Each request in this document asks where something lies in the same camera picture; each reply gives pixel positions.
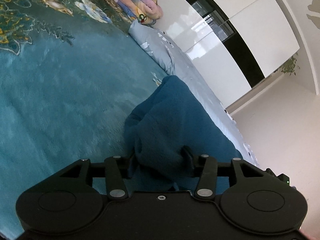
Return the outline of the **blue fleece zip jacket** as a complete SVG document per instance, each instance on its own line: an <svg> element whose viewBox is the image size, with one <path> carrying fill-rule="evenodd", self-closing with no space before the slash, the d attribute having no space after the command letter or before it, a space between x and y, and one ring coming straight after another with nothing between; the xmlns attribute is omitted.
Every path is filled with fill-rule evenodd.
<svg viewBox="0 0 320 240"><path fill-rule="evenodd" d="M228 139L176 76L165 77L130 113L124 139L132 154L132 179L141 191L195 190L196 159L203 154L222 163L254 162L244 143Z"/></svg>

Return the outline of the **teal floral bedspread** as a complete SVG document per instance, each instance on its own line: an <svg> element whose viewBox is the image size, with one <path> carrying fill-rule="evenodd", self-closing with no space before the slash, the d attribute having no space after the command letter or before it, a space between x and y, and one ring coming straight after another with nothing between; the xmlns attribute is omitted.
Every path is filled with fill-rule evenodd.
<svg viewBox="0 0 320 240"><path fill-rule="evenodd" d="M19 195L79 159L125 153L126 117L165 71L109 0L1 0L1 235Z"/></svg>

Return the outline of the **light blue floral quilt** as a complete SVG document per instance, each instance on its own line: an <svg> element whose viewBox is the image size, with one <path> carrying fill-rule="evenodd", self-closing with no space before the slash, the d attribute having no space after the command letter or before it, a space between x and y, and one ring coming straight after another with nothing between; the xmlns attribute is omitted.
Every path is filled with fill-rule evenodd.
<svg viewBox="0 0 320 240"><path fill-rule="evenodd" d="M179 77L201 103L214 124L234 144L242 157L259 167L250 146L245 143L236 121L229 115L221 101L209 88L189 57L163 31L140 24L134 20L130 36L169 75Z"/></svg>

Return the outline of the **white glossy wardrobe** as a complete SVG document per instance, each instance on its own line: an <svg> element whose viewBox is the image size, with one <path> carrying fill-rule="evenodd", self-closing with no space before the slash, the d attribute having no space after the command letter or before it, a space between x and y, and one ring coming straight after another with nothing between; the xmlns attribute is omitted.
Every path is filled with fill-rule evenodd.
<svg viewBox="0 0 320 240"><path fill-rule="evenodd" d="M225 107L299 49L276 0L158 0L164 31Z"/></svg>

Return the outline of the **green plant wall decal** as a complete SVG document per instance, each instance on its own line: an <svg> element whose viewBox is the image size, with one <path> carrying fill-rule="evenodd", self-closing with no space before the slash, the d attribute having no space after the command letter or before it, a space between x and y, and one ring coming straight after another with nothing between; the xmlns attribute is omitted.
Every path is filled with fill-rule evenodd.
<svg viewBox="0 0 320 240"><path fill-rule="evenodd" d="M278 67L274 73L281 72L284 74L296 76L296 70L300 69L300 66L297 64L297 59L295 56L291 56L286 62L284 62L280 67Z"/></svg>

